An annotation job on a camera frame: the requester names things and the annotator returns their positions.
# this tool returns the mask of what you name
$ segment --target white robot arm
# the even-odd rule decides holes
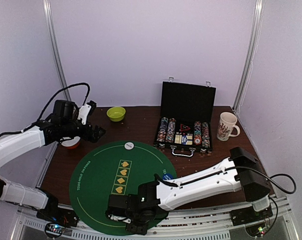
[[[256,173],[262,171],[257,160],[239,147],[230,152],[230,158],[198,173],[167,181],[155,175],[155,181],[141,184],[137,194],[111,194],[106,216],[125,222],[128,232],[144,235],[148,222],[157,214],[199,199],[239,190],[243,190],[246,201],[252,203],[253,215],[256,212],[261,212],[263,217],[272,214],[264,211],[270,205],[270,186]]]
[[[55,141],[62,143],[75,137],[97,142],[105,131],[87,122],[96,108],[93,101],[80,107],[74,119],[74,102],[57,100],[53,113],[46,120],[33,123],[26,131],[0,139],[0,168],[33,149],[47,146]],[[47,192],[11,182],[0,176],[0,201],[31,206],[43,211],[43,215],[59,219],[58,201]]]

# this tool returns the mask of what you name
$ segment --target white mug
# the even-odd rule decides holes
[[[234,114],[230,112],[221,113],[219,127],[217,129],[217,135],[216,135],[217,139],[221,141],[227,141],[229,137],[239,136],[240,128],[237,125],[235,125],[236,122],[237,122],[237,117]],[[237,130],[236,135],[231,134],[233,128],[236,128]]]

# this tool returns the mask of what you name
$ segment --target brown tabletop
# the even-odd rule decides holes
[[[42,189],[45,189],[55,195],[59,199],[60,203],[70,205],[70,179],[76,165],[87,153],[98,146],[120,140],[139,141],[153,145],[154,137],[157,132],[156,128],[160,120],[160,107],[134,106],[125,107],[125,109],[126,115],[122,122],[111,122],[106,116],[108,108],[97,108],[93,115],[90,116],[89,122],[104,128],[106,130],[106,134],[97,143],[90,143],[82,140],[81,144],[76,149],[70,150],[63,146],[59,146],[45,175],[42,183]],[[212,154],[203,155],[196,152],[193,157],[186,158],[182,156],[173,156],[170,149],[162,150],[162,152],[173,163],[178,177],[193,174],[219,163],[224,158],[229,157],[229,150],[236,146],[242,147],[249,153],[256,156],[253,146],[240,123],[237,124],[241,129],[239,136],[235,138],[230,137],[226,142],[221,142],[216,138],[219,116],[225,111],[232,112],[232,109],[229,106],[215,106],[213,109],[211,120],[211,132],[213,138]],[[235,193],[230,192],[227,194],[215,195],[183,205],[180,208],[190,209],[197,207],[210,207],[243,201],[245,201],[244,193],[242,191],[238,191]]]

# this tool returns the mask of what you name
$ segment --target white wall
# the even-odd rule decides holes
[[[233,105],[251,33],[253,0],[52,0],[66,81],[86,81],[100,106],[159,106],[168,77],[211,81]],[[84,90],[70,91],[82,102]]]
[[[59,88],[43,1],[0,0],[0,133],[35,121]],[[48,150],[29,152],[5,165],[0,174],[34,187]],[[16,209],[0,203],[0,240],[7,239]]]
[[[302,0],[266,1],[240,120],[268,173],[288,173],[288,197],[302,232]],[[286,179],[276,179],[292,189]]]

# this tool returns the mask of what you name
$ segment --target mug handle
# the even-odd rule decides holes
[[[234,136],[236,137],[236,136],[239,136],[239,135],[240,135],[240,128],[239,128],[237,125],[234,125],[234,128],[237,130],[237,134],[236,134],[236,135],[230,134],[229,137],[232,137],[232,136],[233,136],[233,137],[234,137]]]

